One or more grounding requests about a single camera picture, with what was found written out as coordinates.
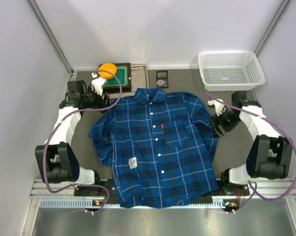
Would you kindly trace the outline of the blue plaid shirt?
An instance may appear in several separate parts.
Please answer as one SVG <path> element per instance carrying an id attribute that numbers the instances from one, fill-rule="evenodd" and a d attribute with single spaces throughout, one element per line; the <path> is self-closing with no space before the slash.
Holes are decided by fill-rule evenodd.
<path id="1" fill-rule="evenodd" d="M 139 88 L 109 109 L 89 136 L 120 206 L 184 206 L 217 190 L 209 119 L 196 95 L 161 88 Z"/>

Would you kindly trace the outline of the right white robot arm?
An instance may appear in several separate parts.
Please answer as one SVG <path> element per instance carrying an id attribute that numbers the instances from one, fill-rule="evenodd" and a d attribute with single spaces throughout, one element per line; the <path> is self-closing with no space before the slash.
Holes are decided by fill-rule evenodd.
<path id="1" fill-rule="evenodd" d="M 215 109 L 209 122 L 215 136 L 223 137 L 243 122 L 252 137 L 246 163 L 221 174 L 222 186 L 246 185 L 249 180 L 284 179 L 288 176 L 293 148 L 266 120 L 258 101 L 249 100 L 245 91 L 232 94 L 232 104 L 221 99 L 208 101 Z"/>

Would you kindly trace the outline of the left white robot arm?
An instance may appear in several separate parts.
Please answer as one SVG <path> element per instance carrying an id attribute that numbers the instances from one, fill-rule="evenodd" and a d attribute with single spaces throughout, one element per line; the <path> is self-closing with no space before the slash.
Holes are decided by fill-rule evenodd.
<path id="1" fill-rule="evenodd" d="M 70 81 L 68 91 L 59 105 L 54 129 L 47 141 L 35 148 L 35 157 L 41 178 L 46 185 L 69 183 L 92 185 L 100 182 L 96 171 L 80 167 L 71 147 L 72 138 L 83 113 L 90 109 L 105 111 L 110 106 L 109 94 L 103 89 L 107 80 L 93 79 L 91 84 L 84 81 Z"/>

